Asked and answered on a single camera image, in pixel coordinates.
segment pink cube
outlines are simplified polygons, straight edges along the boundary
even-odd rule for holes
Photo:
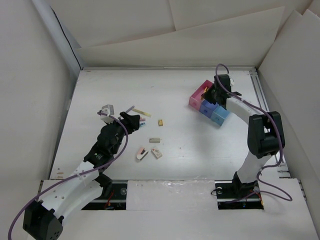
[[[205,89],[210,88],[212,84],[209,80],[205,80],[189,98],[189,105],[199,111],[202,102],[201,95],[205,92]]]

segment white board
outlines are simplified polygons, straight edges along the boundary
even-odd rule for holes
[[[76,213],[59,240],[318,240],[298,181],[271,183],[288,191],[293,201],[264,195],[264,210],[217,210],[211,196],[212,209],[86,210]],[[275,192],[268,186],[261,185],[261,189]],[[161,193],[169,199],[172,196]]]
[[[206,79],[213,80],[213,75],[214,68],[82,71],[50,178],[67,177],[83,161],[105,125],[97,111],[113,104],[116,114],[135,105],[152,116],[145,117],[146,126],[129,136],[123,155],[105,171],[111,179],[231,180],[249,151],[248,126],[231,114],[219,127],[188,106],[189,97]],[[249,72],[231,70],[230,76],[235,81],[233,91],[258,105]],[[158,126],[158,119],[163,119],[163,126]],[[161,143],[149,143],[151,137],[161,138]],[[163,157],[156,159],[149,152],[139,161],[136,154],[140,147],[158,147]],[[278,177],[274,168],[266,169],[264,174]]]
[[[275,40],[284,8],[159,36],[78,49],[89,66],[234,66],[259,64]]]
[[[176,30],[285,6],[280,28],[293,10],[303,13],[311,0],[169,0]]]
[[[278,36],[259,68],[292,125],[318,178],[319,42],[320,18],[307,10],[297,24]]]
[[[314,14],[320,16],[320,0],[313,0],[308,9]]]
[[[167,0],[49,0],[82,48],[175,31]]]

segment white cardboard panel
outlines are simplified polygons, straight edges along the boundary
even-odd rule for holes
[[[311,0],[169,0],[176,30],[285,6],[280,29],[293,10],[303,13]]]
[[[86,210],[76,213],[59,240],[256,240],[257,236],[259,240],[318,240],[298,181],[269,182],[288,191],[293,201],[264,195],[265,210],[215,210],[214,206],[190,211]],[[261,188],[275,192],[267,186]]]
[[[294,27],[278,36],[259,68],[299,138],[318,178],[319,42],[320,19],[307,10]]]
[[[175,31],[168,0],[49,0],[82,48]]]
[[[314,14],[320,16],[320,0],[313,0],[308,9]]]
[[[284,148],[285,158],[288,159],[286,163],[290,169],[291,176],[302,182],[313,224],[316,231],[320,233],[320,191],[315,191],[315,189],[320,189],[320,179],[310,164],[308,156],[295,133],[295,129],[291,126],[277,98],[272,93],[261,74],[259,75],[259,79],[270,111],[278,111],[281,114],[283,131],[286,139]]]
[[[280,31],[281,35],[286,35],[288,32],[291,31],[292,28],[295,28],[296,25],[302,20],[302,15],[297,11],[293,11],[290,17],[285,22],[285,25]]]
[[[284,7],[154,37],[78,49],[89,66],[238,66],[259,64]]]

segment black base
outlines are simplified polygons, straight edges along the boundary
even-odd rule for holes
[[[216,193],[218,209],[264,209],[262,201],[257,194],[242,199],[238,202],[229,203],[235,199],[243,198],[249,195],[252,193],[252,191],[253,188],[246,189],[246,191],[242,190],[241,193],[239,193],[235,191],[235,185],[232,181],[216,181],[214,193]]]

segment small object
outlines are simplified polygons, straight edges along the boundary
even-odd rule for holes
[[[100,112],[102,114],[114,115],[115,114],[114,106],[110,104],[105,105],[101,108]],[[112,123],[114,121],[111,117],[108,117],[102,114],[100,115],[100,119],[104,121],[106,124]]]
[[[205,89],[204,89],[204,91],[203,91],[203,93],[205,94],[206,93],[206,91],[208,91],[208,89],[209,89],[209,87],[205,87]]]
[[[130,112],[132,109],[135,108],[135,105],[133,105],[132,107],[130,107],[127,111],[125,111],[126,113]]]
[[[149,138],[149,143],[157,143],[159,144],[161,142],[161,138],[160,137],[151,137]]]
[[[164,125],[164,121],[162,119],[158,120],[158,125],[159,127],[162,127]]]
[[[145,115],[145,116],[151,118],[151,114],[150,114],[150,113],[147,113],[147,112],[144,112],[144,111],[140,111],[140,110],[138,110],[138,109],[136,109],[136,108],[133,108],[132,111],[134,111],[134,112],[136,112],[136,113],[138,113],[138,114],[142,114],[142,115]]]
[[[144,147],[140,147],[140,149],[136,155],[136,158],[141,161],[142,159],[144,159],[144,157],[147,154],[148,154],[148,151]]]
[[[206,88],[207,91],[212,86],[212,82],[209,80],[206,80],[189,98],[189,105],[198,110],[200,109],[201,102],[202,102],[202,94],[205,92]]]
[[[160,150],[158,148],[152,148],[152,153],[154,154],[154,156],[156,157],[156,159],[159,159],[162,157],[162,153],[160,152]]]

